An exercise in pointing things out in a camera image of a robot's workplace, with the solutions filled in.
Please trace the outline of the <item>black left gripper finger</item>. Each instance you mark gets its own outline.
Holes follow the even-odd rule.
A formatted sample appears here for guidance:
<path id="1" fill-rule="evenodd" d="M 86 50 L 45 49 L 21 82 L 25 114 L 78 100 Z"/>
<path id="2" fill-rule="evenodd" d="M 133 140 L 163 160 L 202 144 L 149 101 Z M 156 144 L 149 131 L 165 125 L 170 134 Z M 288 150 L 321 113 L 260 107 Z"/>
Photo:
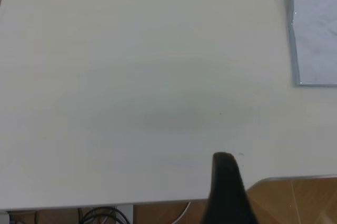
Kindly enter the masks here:
<path id="1" fill-rule="evenodd" d="M 239 166 L 229 153 L 213 155 L 210 196 L 201 223 L 258 223 Z"/>

